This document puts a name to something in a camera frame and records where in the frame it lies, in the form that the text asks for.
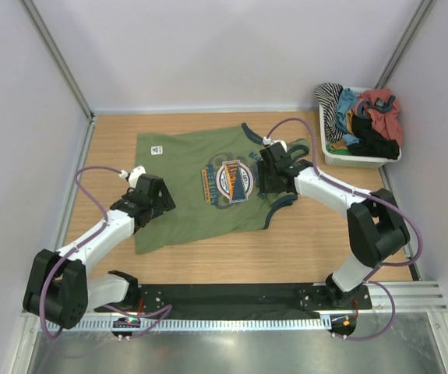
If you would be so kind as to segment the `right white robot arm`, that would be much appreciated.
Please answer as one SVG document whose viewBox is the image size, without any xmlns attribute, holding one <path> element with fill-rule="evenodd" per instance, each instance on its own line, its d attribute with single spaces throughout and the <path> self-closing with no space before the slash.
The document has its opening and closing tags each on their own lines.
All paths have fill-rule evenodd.
<svg viewBox="0 0 448 374">
<path fill-rule="evenodd" d="M 346 218 L 351 254 L 328 276 L 325 290 L 328 304 L 342 309 L 376 269 L 410 241 L 393 194 L 386 189 L 356 189 L 321 172 L 312 162 L 295 161 L 281 143 L 265 146 L 260 156 L 260 192 L 311 198 Z"/>
</svg>

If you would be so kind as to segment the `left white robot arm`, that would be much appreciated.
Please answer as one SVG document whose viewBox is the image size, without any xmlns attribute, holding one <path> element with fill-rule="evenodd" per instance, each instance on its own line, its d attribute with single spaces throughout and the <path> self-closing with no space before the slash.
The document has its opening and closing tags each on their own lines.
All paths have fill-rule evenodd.
<svg viewBox="0 0 448 374">
<path fill-rule="evenodd" d="M 34 257 L 23 297 L 23 310 L 42 323 L 73 328 L 87 312 L 112 306 L 124 312 L 139 303 L 138 280 L 111 270 L 91 280 L 95 266 L 117 245 L 162 214 L 175 202 L 160 177 L 129 176 L 129 188 L 105 216 L 84 235 L 52 252 L 42 249 Z"/>
</svg>

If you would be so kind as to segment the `green tank top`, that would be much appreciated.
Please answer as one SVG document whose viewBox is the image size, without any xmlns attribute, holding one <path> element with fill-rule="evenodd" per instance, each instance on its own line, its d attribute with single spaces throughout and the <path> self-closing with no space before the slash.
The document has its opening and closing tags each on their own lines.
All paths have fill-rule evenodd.
<svg viewBox="0 0 448 374">
<path fill-rule="evenodd" d="M 262 140 L 245 123 L 180 135 L 140 133 L 135 164 L 163 178 L 175 208 L 135 234 L 136 253 L 268 228 L 298 197 L 260 192 Z"/>
</svg>

